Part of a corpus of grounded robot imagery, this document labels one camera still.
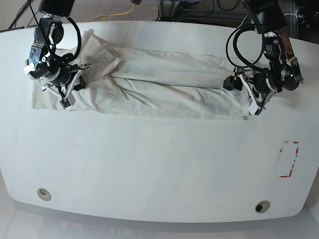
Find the white t-shirt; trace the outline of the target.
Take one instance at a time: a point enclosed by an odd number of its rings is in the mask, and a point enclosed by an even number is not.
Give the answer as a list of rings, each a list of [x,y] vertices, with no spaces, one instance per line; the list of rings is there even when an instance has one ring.
[[[86,88],[68,111],[163,119],[237,120],[249,114],[247,90],[226,90],[233,67],[224,57],[112,48],[92,31],[75,61],[91,63]]]

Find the red tape rectangle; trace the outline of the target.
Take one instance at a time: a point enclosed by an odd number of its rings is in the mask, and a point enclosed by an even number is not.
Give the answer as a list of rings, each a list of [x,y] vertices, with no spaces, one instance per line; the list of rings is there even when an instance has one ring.
[[[299,141],[283,141],[277,160],[275,175],[279,178],[290,178],[298,156]]]

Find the left table grommet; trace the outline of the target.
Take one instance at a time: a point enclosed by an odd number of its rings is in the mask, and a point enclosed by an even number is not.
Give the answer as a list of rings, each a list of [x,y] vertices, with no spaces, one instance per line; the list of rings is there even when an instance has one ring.
[[[46,189],[39,188],[37,190],[37,194],[38,194],[39,198],[44,200],[44,201],[50,201],[51,200],[51,194]]]

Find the table grommet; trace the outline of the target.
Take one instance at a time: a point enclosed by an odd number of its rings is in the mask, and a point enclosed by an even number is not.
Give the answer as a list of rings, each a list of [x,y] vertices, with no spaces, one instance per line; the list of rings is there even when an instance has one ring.
[[[268,211],[270,207],[270,202],[269,201],[261,201],[255,206],[255,212],[262,214]]]
[[[37,190],[37,194],[38,194],[39,198],[44,200],[44,201],[50,201],[51,200],[51,194],[46,189],[39,188]]]

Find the right table grommet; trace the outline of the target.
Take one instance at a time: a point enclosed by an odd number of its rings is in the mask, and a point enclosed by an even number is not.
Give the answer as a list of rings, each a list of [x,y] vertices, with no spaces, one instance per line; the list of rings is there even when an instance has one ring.
[[[270,202],[269,201],[261,201],[255,206],[255,212],[262,214],[268,211],[270,207]]]

